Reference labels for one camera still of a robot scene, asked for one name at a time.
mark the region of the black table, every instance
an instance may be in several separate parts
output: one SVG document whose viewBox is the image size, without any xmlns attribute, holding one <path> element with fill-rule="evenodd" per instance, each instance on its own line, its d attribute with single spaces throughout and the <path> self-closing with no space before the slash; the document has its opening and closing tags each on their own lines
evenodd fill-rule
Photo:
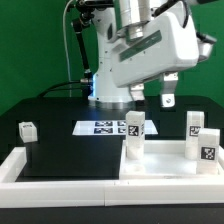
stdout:
<svg viewBox="0 0 224 224">
<path fill-rule="evenodd" d="M 224 108 L 205 97 L 176 97 L 175 108 L 149 97 L 145 111 L 158 135 L 146 139 L 184 140 L 187 111 L 204 111 L 205 127 L 221 130 Z M 24 146 L 18 123 L 32 121 L 39 141 L 26 143 L 28 162 L 17 181 L 118 179 L 123 136 L 72 136 L 77 120 L 124 120 L 127 110 L 88 106 L 81 98 L 25 99 L 0 117 L 0 161 Z M 149 205 L 85 208 L 1 209 L 0 223 L 224 223 L 224 204 Z"/>
</svg>

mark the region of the white cube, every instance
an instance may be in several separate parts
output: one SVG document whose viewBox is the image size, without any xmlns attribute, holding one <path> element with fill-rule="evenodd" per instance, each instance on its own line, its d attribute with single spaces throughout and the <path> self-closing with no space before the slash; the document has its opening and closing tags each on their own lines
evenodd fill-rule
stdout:
<svg viewBox="0 0 224 224">
<path fill-rule="evenodd" d="M 37 129 L 32 122 L 19 123 L 19 134 L 24 143 L 38 141 Z"/>
</svg>

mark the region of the green backdrop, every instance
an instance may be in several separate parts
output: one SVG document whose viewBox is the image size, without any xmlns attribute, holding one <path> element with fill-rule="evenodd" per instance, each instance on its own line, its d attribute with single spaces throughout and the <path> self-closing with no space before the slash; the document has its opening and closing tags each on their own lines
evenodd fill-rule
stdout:
<svg viewBox="0 0 224 224">
<path fill-rule="evenodd" d="M 47 87 L 67 81 L 62 35 L 64 0 L 0 1 L 0 114 L 24 98 L 35 97 Z M 179 76 L 176 95 L 208 96 L 224 106 L 224 1 L 192 7 L 195 25 L 202 33 L 217 37 L 209 61 Z M 82 76 L 82 64 L 67 15 L 67 35 L 72 77 Z M 97 43 L 94 28 L 84 31 L 93 71 L 97 69 Z M 146 95 L 158 95 L 160 83 L 146 84 Z M 49 96 L 68 96 L 52 93 Z"/>
</svg>

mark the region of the cable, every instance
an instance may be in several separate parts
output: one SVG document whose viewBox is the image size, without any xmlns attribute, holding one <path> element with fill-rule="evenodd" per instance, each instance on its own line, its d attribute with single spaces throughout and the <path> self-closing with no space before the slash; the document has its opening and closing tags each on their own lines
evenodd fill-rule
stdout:
<svg viewBox="0 0 224 224">
<path fill-rule="evenodd" d="M 67 43 L 67 35 L 66 35 L 66 13 L 68 10 L 69 5 L 73 2 L 74 0 L 70 0 L 67 5 L 65 6 L 65 10 L 63 13 L 63 37 L 64 37 L 64 46 L 65 46 L 65 55 L 66 55 L 66 61 L 67 61 L 67 71 L 68 71 L 68 80 L 69 82 L 72 81 L 71 78 L 71 68 L 70 68 L 70 60 L 69 60 L 69 55 L 68 55 L 68 43 Z"/>
<path fill-rule="evenodd" d="M 65 91 L 65 90 L 81 90 L 81 88 L 64 88 L 64 89 L 50 89 L 47 92 L 44 93 L 44 95 L 42 97 L 44 97 L 46 94 L 48 94 L 49 92 L 53 92 L 53 91 Z"/>
<path fill-rule="evenodd" d="M 196 32 L 196 36 L 197 36 L 197 38 L 199 38 L 204 43 L 215 44 L 217 42 L 216 38 L 211 37 L 207 34 L 202 34 L 198 31 Z"/>
<path fill-rule="evenodd" d="M 183 28 L 185 28 L 187 26 L 188 20 L 189 20 L 189 16 L 190 16 L 190 8 L 188 3 L 186 2 L 186 0 L 182 0 L 184 7 L 185 7 L 185 20 L 184 20 L 184 24 L 183 24 Z"/>
<path fill-rule="evenodd" d="M 62 82 L 56 85 L 51 86 L 50 88 L 46 89 L 42 93 L 40 93 L 37 97 L 44 97 L 48 92 L 53 91 L 55 88 L 61 87 L 61 86 L 66 86 L 66 85 L 72 85 L 72 84 L 77 84 L 80 83 L 80 81 L 71 81 L 71 82 Z"/>
</svg>

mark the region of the marker sheet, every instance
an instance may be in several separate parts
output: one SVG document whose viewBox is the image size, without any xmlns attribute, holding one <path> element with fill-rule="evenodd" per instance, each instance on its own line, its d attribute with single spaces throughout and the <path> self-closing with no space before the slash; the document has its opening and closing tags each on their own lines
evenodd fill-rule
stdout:
<svg viewBox="0 0 224 224">
<path fill-rule="evenodd" d="M 77 121 L 72 135 L 125 135 L 126 121 Z M 145 121 L 145 134 L 158 134 L 152 120 Z"/>
</svg>

